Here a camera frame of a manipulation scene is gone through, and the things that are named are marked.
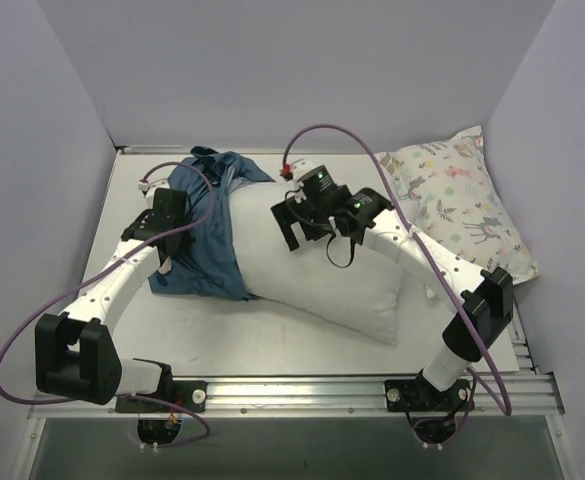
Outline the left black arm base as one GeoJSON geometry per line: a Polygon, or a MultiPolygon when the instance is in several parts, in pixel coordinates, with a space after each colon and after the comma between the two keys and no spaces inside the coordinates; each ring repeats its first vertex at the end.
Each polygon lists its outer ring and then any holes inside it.
{"type": "Polygon", "coordinates": [[[207,388],[208,383],[204,380],[175,380],[152,397],[167,402],[167,405],[159,406],[161,412],[173,413],[173,406],[178,405],[194,413],[203,413],[206,410],[207,388]]]}

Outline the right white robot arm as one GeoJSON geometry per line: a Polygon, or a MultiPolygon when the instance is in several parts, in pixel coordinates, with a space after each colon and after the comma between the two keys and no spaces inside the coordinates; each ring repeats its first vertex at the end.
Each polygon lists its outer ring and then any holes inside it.
{"type": "Polygon", "coordinates": [[[293,188],[271,211],[289,250],[299,247],[294,224],[308,241],[344,237],[352,248],[384,256],[447,301],[454,317],[415,385],[422,406],[442,406],[451,397],[452,385],[483,359],[510,323],[512,277],[502,268],[488,272],[429,238],[402,219],[393,195],[372,188],[352,193],[337,184],[325,166],[306,162],[284,167],[282,176],[293,188]]]}

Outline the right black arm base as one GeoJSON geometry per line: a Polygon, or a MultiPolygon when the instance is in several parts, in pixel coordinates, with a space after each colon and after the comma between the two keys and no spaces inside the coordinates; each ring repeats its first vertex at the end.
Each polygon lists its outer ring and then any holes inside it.
{"type": "Polygon", "coordinates": [[[439,391],[420,376],[410,379],[388,379],[384,381],[386,409],[389,412],[414,413],[459,413],[473,410],[471,383],[456,380],[450,388],[439,391]]]}

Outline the blue cartoon mouse pillowcase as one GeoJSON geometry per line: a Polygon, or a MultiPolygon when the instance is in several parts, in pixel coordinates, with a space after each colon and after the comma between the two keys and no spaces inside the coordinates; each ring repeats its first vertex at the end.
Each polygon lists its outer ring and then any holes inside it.
{"type": "Polygon", "coordinates": [[[229,197],[243,186],[272,180],[252,159],[236,152],[193,148],[169,175],[169,187],[188,195],[188,223],[205,216],[210,204],[214,208],[201,225],[189,231],[193,244],[172,260],[171,270],[148,279],[152,293],[252,299],[236,260],[229,197]]]}

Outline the white pillow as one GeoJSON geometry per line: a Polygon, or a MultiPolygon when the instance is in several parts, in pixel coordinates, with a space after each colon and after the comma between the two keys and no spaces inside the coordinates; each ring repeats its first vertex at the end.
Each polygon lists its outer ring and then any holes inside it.
{"type": "Polygon", "coordinates": [[[233,246],[247,290],[394,345],[402,270],[363,247],[342,268],[346,238],[302,239],[291,252],[271,212],[285,192],[278,183],[254,183],[230,194],[233,246]]]}

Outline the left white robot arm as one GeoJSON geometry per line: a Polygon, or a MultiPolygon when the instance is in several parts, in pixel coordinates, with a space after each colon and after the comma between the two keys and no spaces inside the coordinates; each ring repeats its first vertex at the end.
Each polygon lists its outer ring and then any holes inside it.
{"type": "Polygon", "coordinates": [[[168,408],[174,386],[169,366],[122,358],[112,330],[139,288],[166,260],[193,243],[188,231],[156,235],[188,225],[191,202],[183,191],[156,188],[151,206],[124,229],[97,280],[60,314],[44,314],[35,325],[36,386],[41,392],[104,405],[138,394],[152,411],[168,408]]]}

